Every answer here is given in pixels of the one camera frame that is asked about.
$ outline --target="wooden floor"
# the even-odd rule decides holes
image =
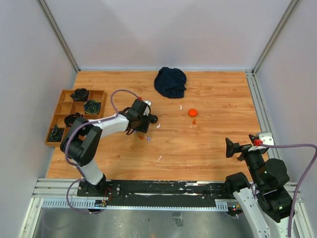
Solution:
[[[248,83],[243,72],[186,72],[187,90],[182,99],[168,99],[155,89],[157,72],[79,72],[74,88],[106,90],[104,116],[114,114],[109,102],[117,89],[129,89],[152,102],[152,114],[160,128],[151,124],[147,143],[138,134],[116,133],[99,143],[96,161],[107,179],[225,180],[244,172],[245,162],[225,157],[225,137],[250,143],[249,133],[260,131]],[[134,96],[119,92],[114,101],[119,110],[132,105]],[[196,125],[187,115],[198,110]],[[48,178],[79,178],[55,148]]]

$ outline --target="orange cap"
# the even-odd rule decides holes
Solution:
[[[188,115],[191,117],[197,116],[197,113],[198,113],[197,110],[193,108],[188,111]]]

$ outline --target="small red object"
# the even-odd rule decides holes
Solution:
[[[198,112],[197,112],[197,110],[196,109],[190,109],[189,111],[188,111],[188,115],[190,116],[190,117],[195,117],[195,116],[197,116],[197,114],[198,114]]]
[[[263,141],[259,140],[259,139],[255,139],[254,140],[254,145],[255,146],[260,146],[261,144],[263,144]]]

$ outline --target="red tag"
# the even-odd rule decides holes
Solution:
[[[255,146],[260,146],[260,144],[263,144],[263,141],[259,140],[259,139],[255,139],[254,140],[254,145]]]

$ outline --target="metal floor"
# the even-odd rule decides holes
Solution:
[[[184,212],[183,226],[174,225],[172,211],[105,210],[81,215],[65,208],[42,208],[33,238],[251,238],[244,215]]]

